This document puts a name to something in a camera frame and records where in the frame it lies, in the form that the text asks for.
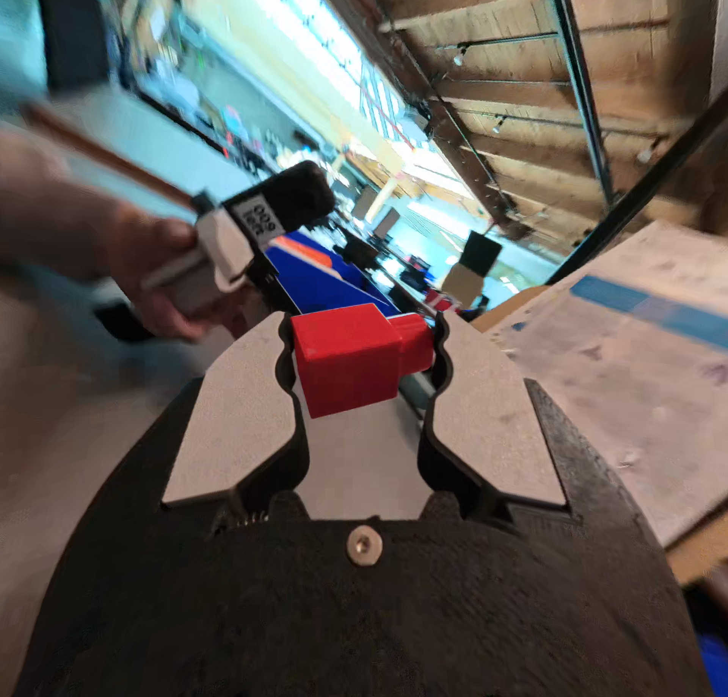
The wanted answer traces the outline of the person's left forearm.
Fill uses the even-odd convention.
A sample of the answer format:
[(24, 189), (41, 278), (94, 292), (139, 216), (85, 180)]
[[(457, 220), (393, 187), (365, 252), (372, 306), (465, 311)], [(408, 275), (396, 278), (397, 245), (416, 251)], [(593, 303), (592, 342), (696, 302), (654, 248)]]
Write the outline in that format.
[(50, 142), (2, 122), (2, 265), (39, 265), (80, 281), (109, 277), (120, 206), (78, 182)]

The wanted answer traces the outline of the orange item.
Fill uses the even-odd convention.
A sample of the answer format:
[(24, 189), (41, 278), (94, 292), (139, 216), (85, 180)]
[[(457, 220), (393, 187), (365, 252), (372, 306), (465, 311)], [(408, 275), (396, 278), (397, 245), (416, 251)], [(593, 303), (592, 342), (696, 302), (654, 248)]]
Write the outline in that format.
[(331, 257), (327, 253), (313, 248), (308, 244), (301, 243), (296, 239), (287, 236), (276, 237), (268, 245), (269, 248), (273, 248), (274, 246), (321, 269), (333, 269)]

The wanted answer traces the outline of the red plastic block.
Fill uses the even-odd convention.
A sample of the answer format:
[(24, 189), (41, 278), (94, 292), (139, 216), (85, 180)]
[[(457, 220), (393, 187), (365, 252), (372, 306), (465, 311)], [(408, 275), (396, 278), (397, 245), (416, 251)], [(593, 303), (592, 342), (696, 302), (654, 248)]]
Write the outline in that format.
[(434, 360), (432, 328), (416, 313), (387, 318), (367, 303), (296, 316), (291, 324), (313, 419), (394, 399), (403, 377)]

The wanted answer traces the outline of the blue plastic bin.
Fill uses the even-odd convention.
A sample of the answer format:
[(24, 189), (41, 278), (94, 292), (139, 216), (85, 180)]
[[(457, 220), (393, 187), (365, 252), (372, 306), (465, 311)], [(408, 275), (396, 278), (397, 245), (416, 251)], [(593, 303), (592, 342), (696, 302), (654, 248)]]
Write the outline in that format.
[(327, 253), (333, 263), (332, 270), (321, 269), (275, 246), (267, 248), (268, 258), (278, 270), (279, 282), (302, 314), (364, 304), (374, 304), (387, 318), (400, 314), (368, 277), (340, 255), (301, 232), (284, 236)]

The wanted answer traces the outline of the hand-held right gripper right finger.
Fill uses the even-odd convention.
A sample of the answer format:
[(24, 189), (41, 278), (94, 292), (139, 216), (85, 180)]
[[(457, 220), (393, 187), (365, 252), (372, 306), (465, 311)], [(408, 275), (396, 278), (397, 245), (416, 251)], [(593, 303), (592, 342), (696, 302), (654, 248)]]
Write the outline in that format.
[(456, 313), (433, 333), (434, 392), (417, 451), (433, 492), (452, 494), (463, 520), (511, 520), (511, 505), (562, 513), (568, 501), (517, 366)]

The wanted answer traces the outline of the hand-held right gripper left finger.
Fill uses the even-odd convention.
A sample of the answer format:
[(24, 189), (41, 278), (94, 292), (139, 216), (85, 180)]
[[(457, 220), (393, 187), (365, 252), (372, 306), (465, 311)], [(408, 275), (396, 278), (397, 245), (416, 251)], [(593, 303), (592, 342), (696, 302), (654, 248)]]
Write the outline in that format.
[(274, 312), (207, 370), (162, 502), (269, 510), (294, 490), (310, 464), (295, 383), (290, 315)]

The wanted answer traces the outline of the tan and black panel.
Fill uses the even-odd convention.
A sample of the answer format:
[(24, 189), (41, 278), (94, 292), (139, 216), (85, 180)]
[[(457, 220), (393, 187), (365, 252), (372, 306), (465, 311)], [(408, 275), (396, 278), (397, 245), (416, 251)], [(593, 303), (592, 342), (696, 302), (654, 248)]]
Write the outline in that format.
[(471, 231), (463, 252), (441, 284), (441, 292), (469, 310), (483, 294), (485, 279), (495, 265), (502, 245), (476, 231)]

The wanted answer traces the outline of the person's left hand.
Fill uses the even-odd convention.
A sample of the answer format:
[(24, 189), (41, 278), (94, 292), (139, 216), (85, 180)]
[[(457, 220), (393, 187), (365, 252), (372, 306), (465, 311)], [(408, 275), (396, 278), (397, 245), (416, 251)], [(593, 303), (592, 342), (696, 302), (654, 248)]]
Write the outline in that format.
[(184, 221), (161, 218), (127, 202), (114, 210), (104, 235), (105, 269), (129, 300), (147, 331), (166, 339), (197, 342), (214, 327), (241, 338), (271, 314), (263, 297), (245, 284), (223, 300), (185, 316), (161, 289), (143, 290), (143, 280), (164, 263), (191, 250), (196, 232)]

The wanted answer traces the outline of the grey desk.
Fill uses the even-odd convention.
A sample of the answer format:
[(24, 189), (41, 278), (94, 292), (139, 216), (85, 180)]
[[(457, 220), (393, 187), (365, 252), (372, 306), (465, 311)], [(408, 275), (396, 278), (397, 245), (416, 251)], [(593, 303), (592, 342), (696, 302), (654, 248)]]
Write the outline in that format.
[(414, 695), (421, 669), (314, 575), (280, 522), (161, 504), (205, 369), (232, 345), (115, 342), (90, 293), (2, 279), (2, 695)]

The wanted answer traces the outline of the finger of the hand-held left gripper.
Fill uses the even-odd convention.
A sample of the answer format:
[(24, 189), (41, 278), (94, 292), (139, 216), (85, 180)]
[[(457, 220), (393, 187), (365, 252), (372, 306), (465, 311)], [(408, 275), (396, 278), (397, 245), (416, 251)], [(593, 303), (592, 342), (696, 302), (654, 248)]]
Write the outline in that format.
[(217, 289), (224, 294), (236, 291), (254, 261), (248, 238), (223, 207), (202, 215), (195, 229), (198, 244), (212, 266)]

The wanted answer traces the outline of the black monitor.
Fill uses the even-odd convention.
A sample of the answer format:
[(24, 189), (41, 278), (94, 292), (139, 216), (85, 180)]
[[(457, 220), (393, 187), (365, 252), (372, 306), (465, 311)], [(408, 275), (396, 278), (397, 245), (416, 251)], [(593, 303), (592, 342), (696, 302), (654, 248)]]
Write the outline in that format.
[(101, 3), (98, 0), (38, 1), (50, 94), (108, 83), (111, 67)]

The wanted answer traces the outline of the black metal frame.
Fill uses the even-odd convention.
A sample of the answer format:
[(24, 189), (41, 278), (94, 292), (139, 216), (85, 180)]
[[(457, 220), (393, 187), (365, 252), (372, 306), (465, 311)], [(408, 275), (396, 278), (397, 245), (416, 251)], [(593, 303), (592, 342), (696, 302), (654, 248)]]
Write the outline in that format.
[(709, 108), (669, 148), (662, 159), (650, 168), (626, 195), (616, 201), (574, 8), (571, 0), (550, 0), (550, 2), (559, 40), (566, 56), (571, 89), (584, 125), (593, 170), (608, 203), (608, 213), (549, 277), (546, 281), (548, 286), (559, 283), (602, 253), (646, 208), (668, 177), (718, 130), (727, 117), (727, 90), (724, 89)]

